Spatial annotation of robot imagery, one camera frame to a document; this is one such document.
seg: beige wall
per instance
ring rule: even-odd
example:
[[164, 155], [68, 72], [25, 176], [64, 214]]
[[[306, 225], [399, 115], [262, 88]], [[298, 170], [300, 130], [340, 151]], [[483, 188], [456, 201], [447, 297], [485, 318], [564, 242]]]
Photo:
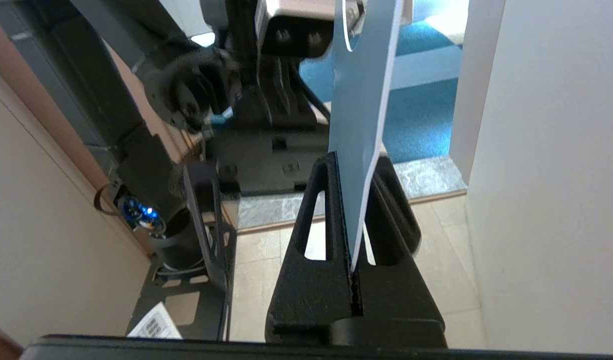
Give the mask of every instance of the beige wall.
[[505, 0], [470, 0], [449, 154], [469, 184]]
[[613, 0], [507, 0], [467, 203], [489, 345], [613, 353]]
[[[147, 127], [151, 133], [160, 136], [171, 159], [176, 162], [179, 161], [188, 148], [184, 135], [179, 130], [171, 128], [160, 120], [160, 117], [151, 109], [140, 81], [124, 63], [119, 61], [114, 52], [111, 52], [111, 54]], [[5, 34], [1, 27], [0, 76], [94, 188], [99, 189], [109, 182], [94, 157], [85, 148], [80, 137], [78, 137], [76, 131], [69, 124], [67, 118], [62, 114], [46, 89], [44, 89], [32, 69], [25, 62], [25, 59], [16, 50], [14, 44], [9, 41], [7, 34]], [[145, 231], [139, 230], [134, 232], [133, 235], [135, 241], [144, 249], [145, 253], [150, 254], [153, 252]]]
[[149, 261], [0, 77], [0, 328], [121, 336]]

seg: black metal bracket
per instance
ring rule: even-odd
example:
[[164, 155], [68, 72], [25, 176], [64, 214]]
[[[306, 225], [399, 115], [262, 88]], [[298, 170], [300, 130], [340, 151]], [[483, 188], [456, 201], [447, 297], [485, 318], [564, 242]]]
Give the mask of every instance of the black metal bracket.
[[21, 360], [613, 360], [613, 355], [384, 348], [367, 346], [283, 346], [261, 342], [172, 341], [81, 335], [44, 336]]
[[[326, 260], [304, 254], [320, 191], [325, 194]], [[302, 199], [267, 313], [276, 344], [446, 348], [444, 321], [411, 256], [421, 233], [388, 157], [373, 174], [364, 242], [355, 271], [344, 228], [337, 160], [318, 160]]]
[[[222, 341], [225, 333], [227, 338], [229, 334], [237, 232], [222, 217], [222, 198], [214, 163], [190, 162], [184, 168], [183, 182], [191, 219], [181, 233], [182, 238], [171, 249], [164, 245], [159, 248], [165, 256], [169, 251], [182, 252], [172, 254], [176, 264], [191, 258], [200, 260], [193, 266], [171, 271], [165, 267], [165, 256], [156, 257], [126, 332], [167, 297], [199, 292], [194, 321], [178, 326], [178, 330], [185, 339]], [[204, 214], [212, 214], [213, 219], [205, 221]], [[171, 280], [180, 282], [165, 287]]]

